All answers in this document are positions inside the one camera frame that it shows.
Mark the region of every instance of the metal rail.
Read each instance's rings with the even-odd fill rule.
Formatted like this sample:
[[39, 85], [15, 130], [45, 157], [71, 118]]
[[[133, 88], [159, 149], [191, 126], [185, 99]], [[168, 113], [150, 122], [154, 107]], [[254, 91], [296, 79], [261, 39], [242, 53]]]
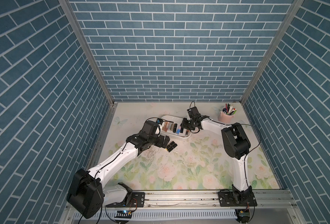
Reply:
[[297, 14], [299, 7], [302, 5], [303, 1], [304, 0], [294, 0], [292, 5], [289, 7], [286, 17], [284, 18], [283, 22], [279, 25], [279, 28], [278, 28], [274, 38], [272, 39], [272, 42], [270, 43], [268, 50], [266, 51], [265, 55], [263, 56], [262, 61], [260, 62], [260, 64], [257, 67], [257, 70], [253, 74], [252, 80], [248, 84], [247, 89], [244, 91], [244, 94], [241, 97], [240, 102], [242, 105], [246, 102], [252, 89], [255, 87], [258, 79], [261, 77], [262, 72], [266, 68], [268, 62], [270, 61], [278, 44], [280, 43], [281, 39], [283, 38], [284, 34], [286, 33], [294, 16]]
[[81, 27], [78, 23], [76, 15], [73, 12], [73, 9], [72, 9], [72, 6], [69, 3], [69, 0], [59, 0], [59, 3], [60, 3], [60, 6], [62, 7], [62, 9], [64, 11], [65, 16], [68, 19], [68, 22], [69, 22], [70, 26], [72, 27], [72, 29], [74, 31], [74, 34], [77, 37], [77, 40], [78, 40], [79, 44], [81, 45], [81, 47], [84, 51], [84, 54], [86, 55], [86, 57], [88, 59], [89, 64], [91, 65], [91, 67], [93, 69], [93, 72], [94, 72], [94, 74], [95, 74], [95, 76], [96, 76], [96, 78], [97, 78], [97, 80], [100, 84], [100, 87], [102, 88], [102, 90], [105, 94], [105, 97], [108, 99], [109, 104], [111, 106], [113, 106], [114, 100], [112, 98], [112, 95], [110, 94], [110, 92], [109, 92], [109, 90], [108, 90], [108, 88], [105, 84], [104, 78], [103, 78], [102, 74], [100, 73], [99, 67], [96, 63], [96, 60], [94, 59], [94, 56], [91, 52], [91, 49], [89, 48], [89, 45], [86, 41], [86, 38], [84, 37], [82, 29], [81, 29]]

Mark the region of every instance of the floral tablecloth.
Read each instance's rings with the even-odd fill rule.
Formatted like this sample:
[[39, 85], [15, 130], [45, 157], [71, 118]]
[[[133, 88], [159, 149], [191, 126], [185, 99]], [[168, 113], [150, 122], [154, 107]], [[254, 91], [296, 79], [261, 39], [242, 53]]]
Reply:
[[[231, 105], [237, 109], [232, 123], [249, 124], [241, 104]], [[217, 119], [224, 103], [198, 102], [196, 106], [202, 115]], [[164, 115], [183, 118], [188, 108], [189, 104], [182, 102], [119, 103], [99, 161], [113, 154], [128, 136], [138, 133], [146, 119]], [[258, 141], [252, 127], [243, 128], [254, 148]], [[124, 182], [134, 190], [231, 188], [232, 159], [223, 148], [222, 136], [201, 130], [187, 139], [170, 138], [170, 141], [177, 144], [174, 150], [167, 152], [164, 148], [150, 147], [122, 167], [107, 186]], [[248, 155], [248, 173], [254, 189], [279, 188], [261, 147]]]

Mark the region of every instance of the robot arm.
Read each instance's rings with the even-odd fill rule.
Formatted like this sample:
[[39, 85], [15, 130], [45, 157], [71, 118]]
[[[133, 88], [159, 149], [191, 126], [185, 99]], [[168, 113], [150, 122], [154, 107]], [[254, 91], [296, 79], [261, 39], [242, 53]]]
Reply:
[[239, 123], [231, 125], [211, 120], [201, 115], [194, 106], [187, 110], [190, 119], [183, 119], [181, 127], [195, 130], [195, 128], [209, 130], [222, 135], [226, 153], [233, 159], [232, 196], [236, 204], [244, 203], [252, 195], [252, 187], [248, 181], [247, 154], [251, 144]]
[[67, 201], [73, 205], [86, 219], [92, 217], [105, 203], [129, 204], [132, 189], [123, 183], [113, 187], [105, 187], [109, 179], [118, 172], [127, 162], [137, 157], [140, 153], [155, 145], [166, 148], [170, 138], [160, 135], [160, 124], [145, 121], [138, 134], [133, 134], [126, 139], [113, 155], [90, 168], [88, 171], [78, 170], [70, 184]]
[[[230, 142], [230, 140], [235, 140], [234, 134], [231, 129], [242, 129], [241, 125], [232, 126], [227, 124], [220, 124], [218, 122], [214, 122], [212, 120], [203, 120], [201, 121], [201, 127], [203, 130], [209, 130], [215, 134], [222, 134], [223, 145], [225, 148], [226, 153], [232, 157], [232, 166], [233, 166], [233, 186], [239, 191], [245, 191], [248, 189], [248, 186], [251, 184], [249, 183], [248, 177], [248, 169], [247, 167], [247, 157], [246, 153], [244, 152], [241, 156], [241, 153], [237, 155], [237, 147], [233, 147], [237, 144], [235, 141], [234, 144]], [[249, 149], [251, 146], [249, 141], [241, 140], [240, 144], [243, 144], [243, 148]]]

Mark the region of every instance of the wall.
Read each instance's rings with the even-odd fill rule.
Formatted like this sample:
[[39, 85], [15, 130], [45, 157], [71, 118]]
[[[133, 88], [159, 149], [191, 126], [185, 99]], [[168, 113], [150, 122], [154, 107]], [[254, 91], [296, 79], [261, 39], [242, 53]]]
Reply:
[[292, 0], [71, 2], [116, 101], [239, 101]]
[[330, 223], [330, 0], [305, 0], [246, 101], [306, 222]]
[[0, 0], [0, 224], [54, 223], [108, 103], [57, 0]]

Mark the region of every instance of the pen holder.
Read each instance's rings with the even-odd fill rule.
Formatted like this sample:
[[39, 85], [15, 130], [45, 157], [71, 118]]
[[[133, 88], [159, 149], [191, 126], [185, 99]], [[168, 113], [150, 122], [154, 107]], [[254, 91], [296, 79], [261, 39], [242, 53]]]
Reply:
[[225, 107], [222, 108], [222, 110], [220, 111], [220, 115], [218, 115], [218, 121], [225, 123], [225, 124], [231, 124], [231, 119], [234, 117], [233, 115], [227, 115], [223, 112], [223, 109]]

